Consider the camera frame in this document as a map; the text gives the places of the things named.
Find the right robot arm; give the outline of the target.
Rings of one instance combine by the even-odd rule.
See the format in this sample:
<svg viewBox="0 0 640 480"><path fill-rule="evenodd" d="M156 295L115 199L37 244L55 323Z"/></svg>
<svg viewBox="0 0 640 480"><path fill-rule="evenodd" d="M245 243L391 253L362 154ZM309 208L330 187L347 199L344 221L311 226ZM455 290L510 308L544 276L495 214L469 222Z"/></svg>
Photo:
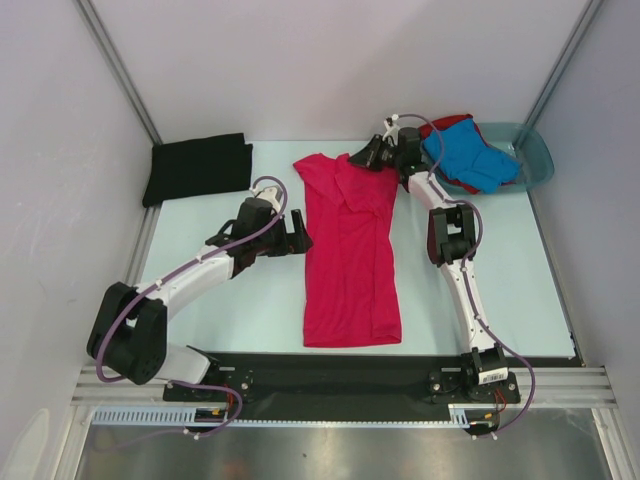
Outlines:
<svg viewBox="0 0 640 480"><path fill-rule="evenodd" d="M476 227L473 204L453 199L436 174L422 161L417 128L376 134L349 163L373 172L387 168L427 210L426 253L450 289L461 324L465 350L461 354L460 387L473 401L484 401L508 384L504 347L493 338L476 284L474 256L482 231Z"/></svg>

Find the pink t shirt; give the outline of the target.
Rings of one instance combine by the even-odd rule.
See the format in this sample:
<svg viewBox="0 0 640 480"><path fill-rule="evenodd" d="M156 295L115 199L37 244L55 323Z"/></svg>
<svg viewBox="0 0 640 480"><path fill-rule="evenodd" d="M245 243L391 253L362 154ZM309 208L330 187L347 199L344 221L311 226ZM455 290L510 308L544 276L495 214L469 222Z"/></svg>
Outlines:
<svg viewBox="0 0 640 480"><path fill-rule="evenodd" d="M303 344L356 348L398 344L402 323L391 224L398 178L356 167L342 154L293 165L304 184L307 231Z"/></svg>

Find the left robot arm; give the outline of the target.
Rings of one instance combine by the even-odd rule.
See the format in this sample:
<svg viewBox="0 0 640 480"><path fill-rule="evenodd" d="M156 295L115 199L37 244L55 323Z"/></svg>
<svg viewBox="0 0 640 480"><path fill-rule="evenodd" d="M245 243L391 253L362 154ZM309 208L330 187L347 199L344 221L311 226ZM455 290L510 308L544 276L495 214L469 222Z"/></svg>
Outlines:
<svg viewBox="0 0 640 480"><path fill-rule="evenodd" d="M236 218L207 239L186 264L147 284L116 282L106 290L86 347L97 376L105 383L177 382L199 399L214 397L221 376L211 369L213 359L194 347L170 343L169 322L258 257L304 254L311 246L300 210L285 214L274 200L246 198Z"/></svg>

